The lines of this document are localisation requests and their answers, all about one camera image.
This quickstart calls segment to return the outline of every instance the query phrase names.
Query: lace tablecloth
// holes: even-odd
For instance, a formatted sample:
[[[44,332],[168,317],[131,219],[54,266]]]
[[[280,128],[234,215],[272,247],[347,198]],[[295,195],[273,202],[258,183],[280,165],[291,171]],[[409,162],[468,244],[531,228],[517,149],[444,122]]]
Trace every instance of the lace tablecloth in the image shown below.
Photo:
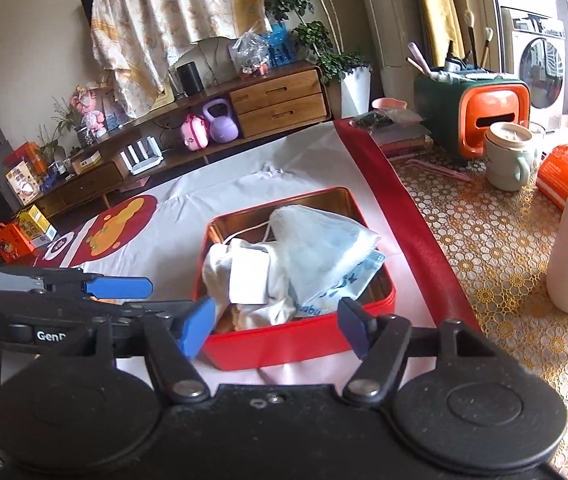
[[[426,157],[459,170],[439,151]],[[485,165],[461,182],[393,164],[448,257],[489,340],[544,378],[568,408],[568,314],[548,298],[545,272],[561,211],[533,185],[491,186]],[[568,429],[553,459],[568,478]]]

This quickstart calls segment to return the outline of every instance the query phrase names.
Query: wooden tv cabinet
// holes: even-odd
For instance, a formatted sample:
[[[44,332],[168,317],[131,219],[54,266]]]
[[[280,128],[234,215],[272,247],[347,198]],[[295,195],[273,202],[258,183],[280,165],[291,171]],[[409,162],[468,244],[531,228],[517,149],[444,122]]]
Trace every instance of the wooden tv cabinet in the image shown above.
[[[130,186],[147,176],[252,140],[294,132],[325,121],[331,112],[320,77],[316,66],[298,61],[274,68],[263,76],[236,78],[207,88],[197,95],[177,99],[80,150],[74,155],[74,160],[84,160],[99,151],[102,156],[100,164],[58,183],[33,202],[47,218],[99,197],[103,197],[105,206],[108,206],[106,193]],[[167,150],[158,166],[136,175],[128,172],[120,152],[145,135],[145,126],[150,121],[170,120],[172,124],[180,124],[186,113],[199,113],[202,105],[222,96],[233,104],[240,137],[225,144],[211,141],[205,149],[196,152],[189,152],[185,146]],[[179,136],[179,130],[173,130],[171,134]]]

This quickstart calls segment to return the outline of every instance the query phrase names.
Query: red table edge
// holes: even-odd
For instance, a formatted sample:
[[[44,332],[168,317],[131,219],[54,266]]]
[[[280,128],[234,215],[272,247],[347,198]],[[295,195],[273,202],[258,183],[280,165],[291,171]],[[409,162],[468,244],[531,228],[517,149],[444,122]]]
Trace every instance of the red table edge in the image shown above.
[[[481,332],[446,256],[384,153],[367,132],[350,126],[348,120],[336,120],[334,124],[377,199],[435,324],[455,318]],[[395,282],[395,287],[401,287],[401,283]]]

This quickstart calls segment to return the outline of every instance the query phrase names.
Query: pink bowl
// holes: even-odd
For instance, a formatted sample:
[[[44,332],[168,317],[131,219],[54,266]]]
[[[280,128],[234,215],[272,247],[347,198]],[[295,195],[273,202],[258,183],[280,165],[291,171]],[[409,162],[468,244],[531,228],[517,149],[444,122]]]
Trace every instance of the pink bowl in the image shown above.
[[[375,110],[386,110],[388,108],[404,108],[408,106],[406,101],[400,101],[399,99],[393,99],[392,97],[380,97],[375,99],[372,103]]]

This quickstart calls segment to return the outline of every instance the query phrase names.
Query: white router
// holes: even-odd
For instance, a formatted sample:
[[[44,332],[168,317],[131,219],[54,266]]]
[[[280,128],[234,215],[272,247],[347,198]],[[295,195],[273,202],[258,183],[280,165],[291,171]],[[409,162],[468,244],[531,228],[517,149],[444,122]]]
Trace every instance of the white router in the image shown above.
[[[138,154],[135,152],[135,149],[131,144],[127,146],[128,153],[133,158],[133,164],[131,164],[131,161],[128,159],[126,152],[120,152],[120,157],[131,174],[136,175],[143,171],[150,170],[163,161],[163,155],[161,154],[160,147],[157,145],[155,137],[146,137],[146,141],[148,142],[148,147],[151,148],[152,154],[151,156],[148,155],[148,152],[142,144],[142,139],[139,139],[137,144],[139,153],[142,155],[142,160],[139,160]]]

